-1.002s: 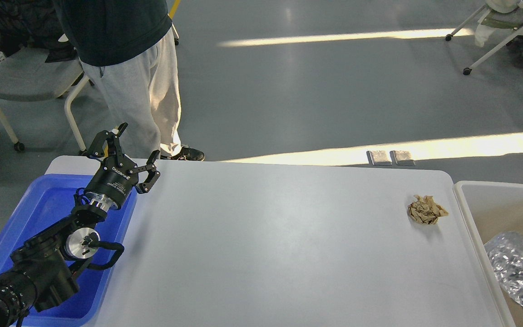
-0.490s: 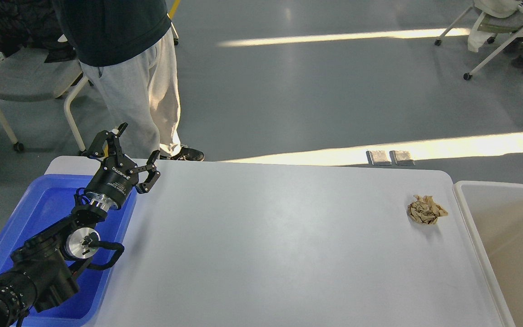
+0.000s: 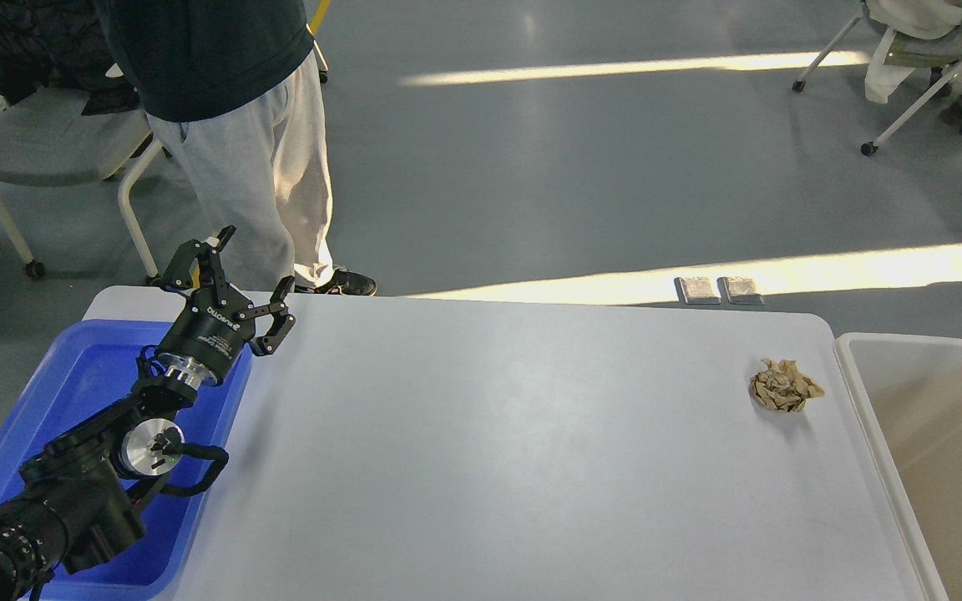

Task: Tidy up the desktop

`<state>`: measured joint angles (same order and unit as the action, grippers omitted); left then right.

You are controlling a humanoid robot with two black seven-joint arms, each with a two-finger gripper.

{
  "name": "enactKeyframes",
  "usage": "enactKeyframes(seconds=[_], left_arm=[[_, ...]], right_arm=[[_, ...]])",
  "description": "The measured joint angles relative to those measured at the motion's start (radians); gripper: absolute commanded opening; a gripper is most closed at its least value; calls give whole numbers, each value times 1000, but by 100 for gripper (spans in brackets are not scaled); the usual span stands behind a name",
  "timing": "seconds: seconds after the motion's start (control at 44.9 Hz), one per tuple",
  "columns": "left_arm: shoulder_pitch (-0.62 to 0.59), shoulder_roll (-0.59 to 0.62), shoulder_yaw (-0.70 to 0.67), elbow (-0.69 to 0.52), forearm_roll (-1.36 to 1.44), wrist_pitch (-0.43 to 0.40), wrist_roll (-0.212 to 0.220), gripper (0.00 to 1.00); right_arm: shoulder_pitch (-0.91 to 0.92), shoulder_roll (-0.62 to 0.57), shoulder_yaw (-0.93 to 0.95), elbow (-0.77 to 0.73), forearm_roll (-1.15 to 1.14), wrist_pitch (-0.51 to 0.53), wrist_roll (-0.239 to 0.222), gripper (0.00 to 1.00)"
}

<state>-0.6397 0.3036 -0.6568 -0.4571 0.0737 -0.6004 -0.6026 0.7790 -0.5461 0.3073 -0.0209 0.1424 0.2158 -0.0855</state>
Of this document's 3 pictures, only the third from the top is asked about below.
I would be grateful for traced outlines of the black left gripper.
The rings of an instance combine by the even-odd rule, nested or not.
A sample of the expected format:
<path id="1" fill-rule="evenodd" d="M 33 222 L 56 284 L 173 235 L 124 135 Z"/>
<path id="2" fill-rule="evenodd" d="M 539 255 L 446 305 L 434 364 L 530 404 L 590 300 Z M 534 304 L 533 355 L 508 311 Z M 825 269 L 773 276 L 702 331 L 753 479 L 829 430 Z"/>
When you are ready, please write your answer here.
<path id="1" fill-rule="evenodd" d="M 224 383 L 247 343 L 255 356 L 272 355 L 296 323 L 286 303 L 294 290 L 293 276 L 283 277 L 270 300 L 260 306 L 230 286 L 221 255 L 235 232 L 234 225 L 227 225 L 205 240 L 180 244 L 169 266 L 149 283 L 185 300 L 156 347 L 157 361 L 163 366 L 173 361 L 202 365 L 209 372 L 204 381 L 212 386 Z M 253 322 L 264 316 L 271 317 L 271 326 L 259 336 Z"/>

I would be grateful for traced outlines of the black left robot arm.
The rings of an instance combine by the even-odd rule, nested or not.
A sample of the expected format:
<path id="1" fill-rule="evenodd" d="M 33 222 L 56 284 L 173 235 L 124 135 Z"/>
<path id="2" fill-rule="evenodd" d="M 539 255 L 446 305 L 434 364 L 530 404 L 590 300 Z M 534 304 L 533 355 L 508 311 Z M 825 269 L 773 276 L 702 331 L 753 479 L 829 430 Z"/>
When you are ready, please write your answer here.
<path id="1" fill-rule="evenodd" d="M 296 320 L 286 276 L 264 305 L 225 278 L 233 225 L 177 247 L 163 290 L 185 308 L 157 346 L 137 356 L 129 393 L 46 442 L 19 468 L 23 490 L 0 505 L 0 600 L 37 600 L 58 566 L 110 562 L 146 534 L 142 513 L 160 494 L 206 492 L 228 464 L 222 447 L 188 442 L 175 418 L 203 386 L 224 384 L 245 347 L 274 353 Z"/>

